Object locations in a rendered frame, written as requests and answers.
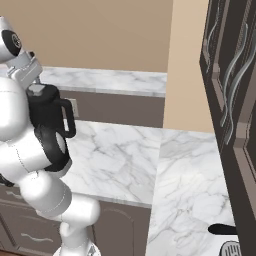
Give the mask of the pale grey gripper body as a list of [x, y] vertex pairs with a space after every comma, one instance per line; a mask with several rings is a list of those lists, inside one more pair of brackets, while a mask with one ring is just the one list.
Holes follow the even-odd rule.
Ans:
[[27, 89], [34, 81], [39, 81], [43, 68], [33, 52], [23, 51], [6, 63], [7, 76]]

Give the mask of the grey blender lid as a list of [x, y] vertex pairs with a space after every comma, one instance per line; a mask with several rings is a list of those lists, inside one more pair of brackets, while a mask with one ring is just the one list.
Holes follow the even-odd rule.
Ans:
[[41, 96], [45, 86], [42, 84], [32, 84], [28, 87], [27, 93], [32, 96]]

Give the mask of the brown drawer front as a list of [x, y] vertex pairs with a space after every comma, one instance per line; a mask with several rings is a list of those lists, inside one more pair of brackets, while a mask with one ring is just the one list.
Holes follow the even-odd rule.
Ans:
[[20, 194], [18, 187], [7, 187], [3, 184], [0, 184], [0, 206], [14, 206], [21, 207], [25, 209], [33, 209], [22, 197], [22, 199], [17, 199], [12, 195], [7, 195], [6, 191], [13, 191], [15, 194]]
[[[59, 224], [38, 216], [34, 210], [6, 206], [0, 208], [0, 218], [12, 246], [28, 256], [52, 256], [61, 245]], [[37, 238], [51, 238], [51, 242], [34, 242], [21, 237], [27, 233]]]

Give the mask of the brown cupboard door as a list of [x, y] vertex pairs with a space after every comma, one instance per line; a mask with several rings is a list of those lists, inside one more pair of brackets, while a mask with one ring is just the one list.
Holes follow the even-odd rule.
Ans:
[[94, 238], [102, 256], [145, 256], [151, 210], [100, 202]]

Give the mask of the dark brown tall cupboard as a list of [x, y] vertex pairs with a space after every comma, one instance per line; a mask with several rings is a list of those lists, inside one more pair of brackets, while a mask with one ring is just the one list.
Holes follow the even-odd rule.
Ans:
[[200, 67], [225, 175], [242, 256], [256, 256], [256, 83], [246, 95], [235, 135], [228, 145], [229, 102], [238, 73], [256, 55], [256, 0], [221, 0], [210, 44], [207, 39], [219, 0], [208, 0]]

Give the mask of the grey slotted spatula head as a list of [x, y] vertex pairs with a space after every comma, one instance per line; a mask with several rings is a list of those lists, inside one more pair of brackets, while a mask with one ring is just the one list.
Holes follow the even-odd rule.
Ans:
[[242, 256], [240, 244], [237, 241], [225, 242], [220, 248], [219, 256]]

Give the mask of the white wall socket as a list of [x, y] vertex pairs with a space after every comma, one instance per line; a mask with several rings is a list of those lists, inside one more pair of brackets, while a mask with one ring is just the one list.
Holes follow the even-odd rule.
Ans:
[[68, 99], [71, 102], [74, 117], [79, 117], [78, 104], [76, 99]]

